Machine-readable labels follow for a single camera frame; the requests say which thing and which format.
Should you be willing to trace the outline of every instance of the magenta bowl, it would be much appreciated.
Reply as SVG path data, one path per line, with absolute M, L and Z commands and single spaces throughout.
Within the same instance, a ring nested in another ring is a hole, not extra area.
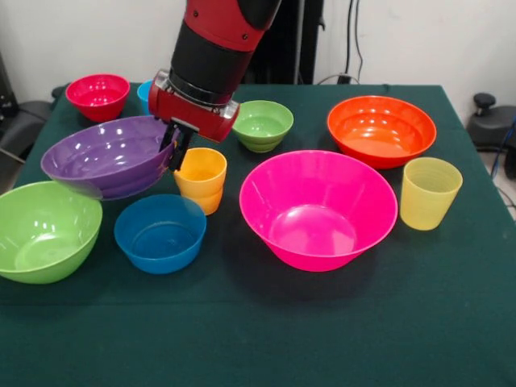
M 126 198 L 151 187 L 167 171 L 173 145 L 158 152 L 165 129 L 152 116 L 101 123 L 52 146 L 41 168 L 54 181 L 90 198 Z
M 340 268 L 379 244 L 397 219 L 389 183 L 335 152 L 296 151 L 264 161 L 240 190 L 249 227 L 286 264 L 309 272 Z

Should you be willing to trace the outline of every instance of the light green bowl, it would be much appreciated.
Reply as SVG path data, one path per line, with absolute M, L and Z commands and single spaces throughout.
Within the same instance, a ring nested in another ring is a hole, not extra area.
M 54 181 L 0 197 L 0 276 L 49 284 L 75 272 L 91 252 L 102 222 L 100 202 Z
M 272 151 L 293 125 L 293 114 L 285 106 L 272 101 L 250 101 L 240 105 L 233 132 L 252 152 Z

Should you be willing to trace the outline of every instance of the small blue bowl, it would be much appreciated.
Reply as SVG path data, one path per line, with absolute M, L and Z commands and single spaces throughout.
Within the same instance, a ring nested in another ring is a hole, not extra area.
M 152 79 L 150 81 L 146 81 L 142 83 L 136 93 L 138 94 L 138 98 L 140 103 L 142 104 L 142 110 L 145 115 L 150 115 L 151 113 L 148 111 L 148 94 L 151 91 Z
M 140 199 L 114 225 L 114 238 L 136 268 L 168 274 L 192 263 L 206 233 L 201 207 L 179 195 Z

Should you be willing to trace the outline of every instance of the cup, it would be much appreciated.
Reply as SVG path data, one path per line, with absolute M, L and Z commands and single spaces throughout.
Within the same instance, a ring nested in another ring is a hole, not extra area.
M 400 217 L 420 231 L 435 229 L 462 186 L 459 169 L 434 157 L 409 161 L 403 169 Z
M 138 87 L 138 90 L 136 90 L 136 93 L 138 94 L 139 102 L 141 103 L 141 106 L 142 106 L 142 111 L 144 112 L 145 115 L 151 114 L 148 111 L 148 94 L 151 91 L 152 81 L 153 80 L 151 79 L 149 81 L 142 83 Z
M 179 171 L 174 171 L 181 196 L 196 202 L 206 215 L 213 214 L 223 197 L 227 160 L 211 148 L 186 151 Z

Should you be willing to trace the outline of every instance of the bowl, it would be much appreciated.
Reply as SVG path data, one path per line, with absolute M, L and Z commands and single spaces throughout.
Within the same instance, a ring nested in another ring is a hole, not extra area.
M 422 155 L 435 141 L 432 119 L 396 98 L 347 99 L 328 115 L 327 125 L 340 150 L 377 169 L 391 169 Z
M 286 264 L 308 272 L 340 268 L 380 243 L 397 219 L 397 200 L 375 169 L 327 151 L 274 156 L 242 184 L 248 226 Z
M 131 84 L 114 74 L 93 74 L 75 80 L 66 88 L 66 98 L 95 123 L 116 119 L 123 110 Z
M 136 94 L 138 95 L 139 102 L 142 107 L 142 111 L 145 115 L 150 115 L 151 113 L 148 111 L 148 94 L 151 91 L 151 85 L 152 85 L 152 79 L 150 81 L 146 81 L 142 83 L 138 90 L 136 91 Z
M 74 273 L 102 222 L 98 201 L 54 181 L 3 194 L 0 214 L 0 276 L 26 284 L 50 284 Z
M 173 145 L 158 152 L 165 129 L 150 115 L 89 127 L 48 149 L 41 168 L 51 179 L 90 198 L 129 197 L 166 173 Z
M 293 114 L 272 101 L 249 101 L 240 105 L 233 132 L 240 142 L 255 153 L 271 152 L 293 125 Z
M 150 274 L 181 270 L 198 255 L 206 216 L 195 202 L 161 194 L 126 208 L 114 225 L 114 238 L 133 265 Z

